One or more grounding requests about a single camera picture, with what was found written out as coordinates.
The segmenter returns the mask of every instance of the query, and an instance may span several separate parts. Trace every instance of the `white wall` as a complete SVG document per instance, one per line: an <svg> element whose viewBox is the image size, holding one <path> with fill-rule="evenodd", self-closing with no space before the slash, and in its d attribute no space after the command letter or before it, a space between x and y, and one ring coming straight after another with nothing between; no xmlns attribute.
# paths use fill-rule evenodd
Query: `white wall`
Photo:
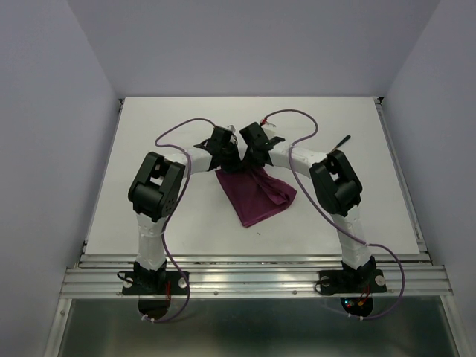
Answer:
<svg viewBox="0 0 476 357"><path fill-rule="evenodd" d="M0 356L42 356L118 103L66 1L4 1L0 33Z"/></svg>
<svg viewBox="0 0 476 357"><path fill-rule="evenodd" d="M384 100L431 256L476 351L476 2L442 0Z"/></svg>
<svg viewBox="0 0 476 357"><path fill-rule="evenodd" d="M383 95L438 0L69 0L126 95Z"/></svg>

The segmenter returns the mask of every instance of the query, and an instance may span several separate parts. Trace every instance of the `white table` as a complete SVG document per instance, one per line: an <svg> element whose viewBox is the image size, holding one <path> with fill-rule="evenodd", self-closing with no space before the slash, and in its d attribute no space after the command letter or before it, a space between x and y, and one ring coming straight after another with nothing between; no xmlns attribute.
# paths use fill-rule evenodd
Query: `white table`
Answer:
<svg viewBox="0 0 476 357"><path fill-rule="evenodd" d="M89 232L86 254L136 254L137 222L129 189L149 151L163 155L154 140L183 120L204 117L217 125L233 124L237 130L278 109L300 109L313 115L320 131L302 146L328 152L345 135L343 147L364 191L361 220L368 242L377 242L397 254L418 254L416 235L405 206L382 125L372 98L332 97L129 97L118 130ZM312 130L312 123L298 114L272 119L277 135L292 141ZM171 133L163 143L192 147L209 138L207 123L192 123ZM238 134L240 145L243 140ZM335 229L329 226L299 192L292 174L267 167L267 172L297 188L291 207L250 228L241 226L214 173L192 176L184 200L167 229L173 254L281 255L340 254ZM312 183L303 178L314 195ZM379 249L374 251L383 254Z"/></svg>

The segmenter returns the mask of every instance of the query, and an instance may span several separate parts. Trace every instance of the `purple cloth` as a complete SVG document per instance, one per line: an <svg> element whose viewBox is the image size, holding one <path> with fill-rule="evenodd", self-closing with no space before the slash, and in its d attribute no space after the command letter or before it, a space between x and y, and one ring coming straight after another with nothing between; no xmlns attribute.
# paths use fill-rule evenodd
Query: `purple cloth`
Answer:
<svg viewBox="0 0 476 357"><path fill-rule="evenodd" d="M269 176L262 167L238 173L217 170L216 177L247 228L284 211L296 197L294 188Z"/></svg>

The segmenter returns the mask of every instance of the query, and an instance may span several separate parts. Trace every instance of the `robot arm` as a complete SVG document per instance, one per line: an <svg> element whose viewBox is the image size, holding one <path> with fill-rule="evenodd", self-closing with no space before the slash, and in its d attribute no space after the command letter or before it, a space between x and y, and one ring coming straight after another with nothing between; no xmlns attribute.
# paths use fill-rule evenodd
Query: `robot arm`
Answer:
<svg viewBox="0 0 476 357"><path fill-rule="evenodd" d="M187 170L193 175L221 166L233 172L242 165L233 127L215 126L211 137L188 149L187 154L190 166L183 152L167 158L149 152L129 189L128 198L138 220L139 250L134 271L124 272L124 280L133 282L133 286L124 286L125 295L154 295L163 290L167 260L161 235Z"/></svg>
<svg viewBox="0 0 476 357"><path fill-rule="evenodd" d="M285 139L265 131L258 123L240 130L240 134L248 146L246 161L291 169L290 145ZM324 154L294 147L292 162L296 173L312 180L319 204L330 214L335 225L365 241L358 207L362 185L345 154L339 150ZM327 280L327 283L318 282L316 290L323 295L333 295L358 292L369 286L372 292L386 292L385 285L374 281L375 277L383 275L376 269L367 245L356 242L340 230L337 233L342 247L343 270L320 271L321 282Z"/></svg>

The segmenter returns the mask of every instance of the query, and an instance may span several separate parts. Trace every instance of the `screw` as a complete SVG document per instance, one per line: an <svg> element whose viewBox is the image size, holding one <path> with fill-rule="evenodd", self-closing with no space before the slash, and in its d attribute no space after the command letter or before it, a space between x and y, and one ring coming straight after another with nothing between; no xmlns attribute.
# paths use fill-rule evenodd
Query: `screw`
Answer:
<svg viewBox="0 0 476 357"><path fill-rule="evenodd" d="M378 285L378 286L383 286L385 285L385 278L381 275L377 275L375 277L375 283Z"/></svg>

